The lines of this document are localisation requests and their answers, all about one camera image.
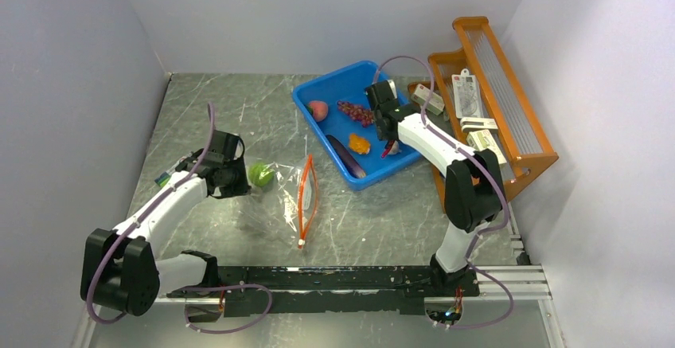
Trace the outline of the red fake grapes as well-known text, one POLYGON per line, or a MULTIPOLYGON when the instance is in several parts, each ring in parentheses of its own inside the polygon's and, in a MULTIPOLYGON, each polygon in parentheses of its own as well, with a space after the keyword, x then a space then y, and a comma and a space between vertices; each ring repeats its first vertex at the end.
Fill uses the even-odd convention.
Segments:
POLYGON ((358 122, 362 127, 368 127, 373 124, 373 112, 363 105, 353 104, 347 101, 338 101, 337 108, 351 120, 358 122))

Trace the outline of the red fake chili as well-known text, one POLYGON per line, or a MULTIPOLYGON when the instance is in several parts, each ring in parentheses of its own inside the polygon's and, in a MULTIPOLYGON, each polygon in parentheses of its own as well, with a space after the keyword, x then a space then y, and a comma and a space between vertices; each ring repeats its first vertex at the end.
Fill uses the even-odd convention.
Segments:
POLYGON ((381 158, 387 157, 387 156, 391 153, 391 150, 392 150, 392 148, 394 147, 395 143, 396 143, 395 140, 389 140, 389 141, 387 141, 387 143, 385 144, 384 150, 383 150, 383 152, 382 152, 382 154, 381 154, 380 157, 381 157, 381 158))

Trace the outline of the orange fake carrot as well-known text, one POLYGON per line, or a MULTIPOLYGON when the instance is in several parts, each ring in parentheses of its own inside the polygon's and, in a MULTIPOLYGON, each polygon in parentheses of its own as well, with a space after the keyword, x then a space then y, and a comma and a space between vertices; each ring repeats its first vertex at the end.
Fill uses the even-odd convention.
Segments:
POLYGON ((349 135, 349 149, 359 155, 367 155, 371 150, 370 142, 357 134, 349 135))

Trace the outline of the purple fake eggplant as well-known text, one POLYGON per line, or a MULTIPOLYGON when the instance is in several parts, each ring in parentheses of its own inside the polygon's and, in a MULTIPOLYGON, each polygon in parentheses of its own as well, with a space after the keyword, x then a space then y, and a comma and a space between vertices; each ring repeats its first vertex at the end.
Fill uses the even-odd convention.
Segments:
POLYGON ((350 154, 348 149, 334 136, 332 135, 327 135, 326 139, 328 140, 329 144, 332 146, 332 148, 335 150, 337 156, 347 169, 347 171, 355 178, 365 178, 366 173, 365 170, 361 167, 361 165, 357 162, 357 160, 350 154))

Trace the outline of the pink fake peach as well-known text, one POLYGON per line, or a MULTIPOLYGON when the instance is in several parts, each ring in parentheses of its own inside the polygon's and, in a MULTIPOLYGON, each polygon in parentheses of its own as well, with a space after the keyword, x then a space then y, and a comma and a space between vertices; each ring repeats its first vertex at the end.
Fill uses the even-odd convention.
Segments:
POLYGON ((312 100, 306 106, 312 118, 317 122, 322 122, 329 114, 329 106, 321 100, 312 100))

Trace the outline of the clear zip bag red seal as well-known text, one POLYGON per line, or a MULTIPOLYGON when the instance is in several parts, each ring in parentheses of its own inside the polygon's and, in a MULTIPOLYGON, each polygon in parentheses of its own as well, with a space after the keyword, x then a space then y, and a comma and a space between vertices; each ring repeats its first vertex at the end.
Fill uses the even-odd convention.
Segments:
POLYGON ((239 201, 238 225, 254 236, 288 239, 296 248, 305 249, 320 199, 314 156, 308 154, 295 165, 259 158, 247 165, 247 173, 258 162, 268 164, 275 177, 263 188, 248 180, 252 190, 239 201))

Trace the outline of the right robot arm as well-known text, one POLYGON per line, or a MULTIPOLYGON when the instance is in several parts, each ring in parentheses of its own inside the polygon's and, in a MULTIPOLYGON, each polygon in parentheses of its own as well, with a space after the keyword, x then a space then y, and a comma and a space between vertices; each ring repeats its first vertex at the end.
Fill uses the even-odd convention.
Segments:
POLYGON ((432 255, 429 283, 436 294, 449 295, 472 267, 470 257, 479 238, 497 231, 492 222, 507 213, 497 156, 489 149, 476 151, 453 139, 425 111, 401 104, 392 80, 368 86, 365 94, 378 139, 415 149, 443 175, 443 208, 449 225, 432 255))

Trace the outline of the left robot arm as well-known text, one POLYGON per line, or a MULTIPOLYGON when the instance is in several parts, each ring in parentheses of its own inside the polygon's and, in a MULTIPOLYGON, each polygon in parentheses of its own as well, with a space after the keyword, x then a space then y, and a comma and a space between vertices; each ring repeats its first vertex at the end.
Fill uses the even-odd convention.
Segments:
POLYGON ((220 286, 217 258, 184 250, 159 259, 159 249, 178 224, 208 197, 248 195, 251 187, 238 135, 214 131, 206 149, 177 161, 162 188, 136 213, 113 229, 95 229, 87 238, 80 297, 124 315, 145 314, 160 295, 190 287, 208 297, 220 286))

